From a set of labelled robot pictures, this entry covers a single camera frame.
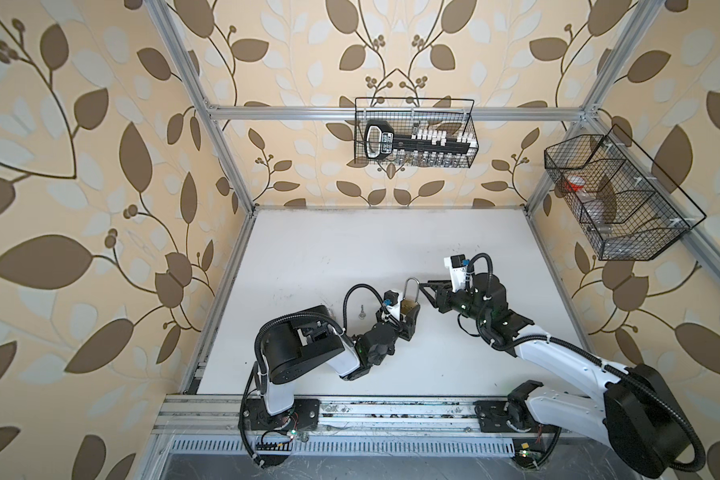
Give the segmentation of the red capped jar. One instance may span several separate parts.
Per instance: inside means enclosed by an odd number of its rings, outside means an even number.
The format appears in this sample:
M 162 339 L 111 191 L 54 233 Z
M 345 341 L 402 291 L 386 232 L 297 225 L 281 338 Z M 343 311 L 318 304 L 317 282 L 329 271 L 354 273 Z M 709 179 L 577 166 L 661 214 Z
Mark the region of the red capped jar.
M 579 175 L 566 175 L 563 179 L 561 190 L 566 193 L 576 193 L 586 186 L 586 179 Z

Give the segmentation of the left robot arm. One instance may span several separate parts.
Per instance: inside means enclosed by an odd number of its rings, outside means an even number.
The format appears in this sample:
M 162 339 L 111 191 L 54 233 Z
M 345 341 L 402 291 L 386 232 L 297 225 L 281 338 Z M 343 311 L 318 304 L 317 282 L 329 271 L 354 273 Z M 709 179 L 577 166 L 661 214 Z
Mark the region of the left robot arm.
M 404 300 L 394 306 L 384 301 L 377 322 L 364 334 L 348 337 L 319 305 L 281 316 L 263 325 L 254 340 L 253 379 L 266 412 L 280 415 L 295 404 L 294 382 L 327 364 L 343 380 L 354 381 L 395 353 L 399 340 L 409 341 L 416 331 L 421 306 Z

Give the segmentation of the large brass padlock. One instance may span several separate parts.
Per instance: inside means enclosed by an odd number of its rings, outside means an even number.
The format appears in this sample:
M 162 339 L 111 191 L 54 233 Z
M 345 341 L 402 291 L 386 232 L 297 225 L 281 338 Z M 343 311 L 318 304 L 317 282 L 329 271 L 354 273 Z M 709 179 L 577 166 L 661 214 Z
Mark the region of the large brass padlock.
M 415 277 L 409 277 L 405 282 L 400 301 L 401 318 L 408 323 L 414 323 L 417 320 L 420 311 L 419 295 L 420 281 Z

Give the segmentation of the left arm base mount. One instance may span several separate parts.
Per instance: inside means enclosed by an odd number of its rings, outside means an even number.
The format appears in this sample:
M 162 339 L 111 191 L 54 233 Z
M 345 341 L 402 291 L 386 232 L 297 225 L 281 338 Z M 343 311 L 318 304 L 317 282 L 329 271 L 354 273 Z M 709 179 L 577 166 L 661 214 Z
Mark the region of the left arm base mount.
M 270 415 L 264 401 L 249 398 L 241 408 L 241 423 L 246 430 L 313 431 L 319 422 L 321 402 L 315 398 L 296 398 L 284 412 Z

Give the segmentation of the black socket set holder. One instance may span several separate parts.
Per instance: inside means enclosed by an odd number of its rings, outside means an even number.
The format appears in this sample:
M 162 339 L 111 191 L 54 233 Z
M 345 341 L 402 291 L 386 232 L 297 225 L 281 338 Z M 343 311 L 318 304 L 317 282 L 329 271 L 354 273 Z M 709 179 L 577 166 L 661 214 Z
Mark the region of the black socket set holder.
M 469 162 L 479 148 L 471 131 L 432 130 L 421 125 L 393 127 L 384 120 L 371 120 L 355 140 L 365 158 L 374 161 L 400 159 L 457 159 Z

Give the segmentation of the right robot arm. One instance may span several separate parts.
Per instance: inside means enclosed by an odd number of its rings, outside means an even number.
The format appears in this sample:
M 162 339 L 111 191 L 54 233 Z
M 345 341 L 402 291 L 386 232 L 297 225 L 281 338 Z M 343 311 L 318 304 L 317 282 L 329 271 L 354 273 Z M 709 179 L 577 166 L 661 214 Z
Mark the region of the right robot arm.
M 542 367 L 575 388 L 563 393 L 532 380 L 516 387 L 507 396 L 515 429 L 533 421 L 583 435 L 652 479 L 667 469 L 695 473 L 705 466 L 699 435 L 656 369 L 608 361 L 552 336 L 509 307 L 506 289 L 493 275 L 425 282 L 419 290 L 439 312 L 474 321 L 475 336 L 493 350 Z

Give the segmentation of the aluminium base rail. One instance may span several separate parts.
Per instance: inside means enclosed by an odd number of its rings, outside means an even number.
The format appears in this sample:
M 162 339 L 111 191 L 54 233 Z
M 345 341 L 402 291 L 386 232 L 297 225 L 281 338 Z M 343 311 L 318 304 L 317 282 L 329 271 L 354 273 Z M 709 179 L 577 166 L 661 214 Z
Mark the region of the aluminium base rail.
M 474 412 L 479 400 L 501 396 L 299 396 L 321 402 L 317 428 L 329 435 L 460 435 L 481 433 Z M 169 395 L 153 426 L 160 434 L 205 434 L 238 431 L 239 395 Z

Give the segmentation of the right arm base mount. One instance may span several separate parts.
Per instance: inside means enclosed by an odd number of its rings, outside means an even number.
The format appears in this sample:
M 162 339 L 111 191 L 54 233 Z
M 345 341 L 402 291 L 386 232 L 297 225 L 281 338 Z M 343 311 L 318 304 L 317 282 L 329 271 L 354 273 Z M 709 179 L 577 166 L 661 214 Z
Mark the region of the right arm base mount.
M 481 433 L 526 434 L 544 431 L 524 403 L 508 399 L 479 400 L 474 412 Z

